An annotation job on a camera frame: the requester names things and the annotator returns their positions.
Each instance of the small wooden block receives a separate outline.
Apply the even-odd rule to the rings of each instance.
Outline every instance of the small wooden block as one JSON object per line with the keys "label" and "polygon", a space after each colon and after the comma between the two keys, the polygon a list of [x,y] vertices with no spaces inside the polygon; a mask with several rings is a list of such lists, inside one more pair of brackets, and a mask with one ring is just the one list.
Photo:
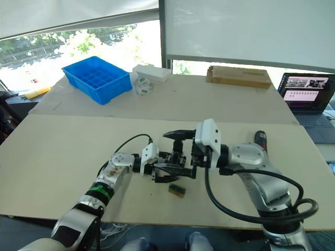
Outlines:
{"label": "small wooden block", "polygon": [[177,195],[178,197],[183,198],[185,195],[185,191],[186,189],[180,186],[174,184],[169,185],[169,192],[173,193],[174,195]]}

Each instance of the laptop keyboard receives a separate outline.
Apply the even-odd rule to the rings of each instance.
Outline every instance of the laptop keyboard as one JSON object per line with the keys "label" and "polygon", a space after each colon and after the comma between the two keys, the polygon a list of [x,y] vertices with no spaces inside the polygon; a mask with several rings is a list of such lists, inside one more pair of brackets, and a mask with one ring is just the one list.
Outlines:
{"label": "laptop keyboard", "polygon": [[322,115],[295,114],[295,117],[303,127],[332,127],[330,121]]}

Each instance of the floor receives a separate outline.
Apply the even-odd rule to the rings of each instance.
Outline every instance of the floor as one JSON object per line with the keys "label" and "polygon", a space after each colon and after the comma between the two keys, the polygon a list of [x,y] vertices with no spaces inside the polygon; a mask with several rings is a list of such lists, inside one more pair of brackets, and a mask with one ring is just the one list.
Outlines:
{"label": "floor", "polygon": [[[138,225],[132,228],[123,236],[111,237],[102,242],[102,248],[115,243],[111,248],[102,250],[118,251],[122,246],[133,239],[145,237],[155,243],[159,251],[182,251],[187,235],[194,231],[205,235],[214,250],[239,250],[253,251],[260,250],[263,246],[263,239],[253,239],[243,242],[237,241],[240,231],[209,229],[201,227],[176,227],[176,226],[156,226]],[[0,250],[16,251],[28,243],[50,236],[51,229],[48,227],[36,226],[34,224],[10,219],[0,216]],[[335,232],[315,232],[308,233],[309,240],[314,251],[334,251]]]}

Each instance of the window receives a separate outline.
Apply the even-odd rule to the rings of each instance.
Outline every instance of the window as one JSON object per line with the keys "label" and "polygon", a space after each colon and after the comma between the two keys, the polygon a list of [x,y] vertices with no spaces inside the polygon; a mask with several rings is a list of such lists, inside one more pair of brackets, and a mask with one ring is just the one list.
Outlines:
{"label": "window", "polygon": [[0,41],[0,79],[16,91],[53,86],[63,67],[94,55],[128,72],[137,64],[161,67],[159,21]]}

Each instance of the robotic arm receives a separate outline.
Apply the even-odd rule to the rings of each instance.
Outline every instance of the robotic arm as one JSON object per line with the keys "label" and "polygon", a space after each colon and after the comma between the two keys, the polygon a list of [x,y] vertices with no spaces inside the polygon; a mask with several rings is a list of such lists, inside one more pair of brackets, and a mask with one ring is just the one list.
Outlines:
{"label": "robotic arm", "polygon": [[[302,194],[292,205],[288,183],[280,179],[285,177],[269,162],[264,145],[221,145],[221,133],[213,119],[198,124],[194,131],[177,130],[163,136],[174,140],[171,153],[160,152],[152,142],[143,149],[141,157],[138,154],[115,153],[90,189],[56,223],[51,238],[39,239],[19,251],[89,250],[95,239],[99,245],[101,217],[130,169],[142,175],[151,175],[155,182],[171,182],[179,176],[195,179],[197,167],[206,168],[207,192],[221,211],[237,219],[262,224],[268,250],[312,251],[302,220],[296,217],[299,215],[297,206],[305,203]],[[183,140],[187,139],[193,140],[191,169],[185,168],[186,157],[183,154]],[[233,212],[215,199],[209,186],[208,171],[216,168],[219,168],[220,175],[236,173],[240,176],[260,218]],[[169,175],[160,177],[158,170]],[[307,216],[314,214],[317,209],[315,202],[314,211]]]}

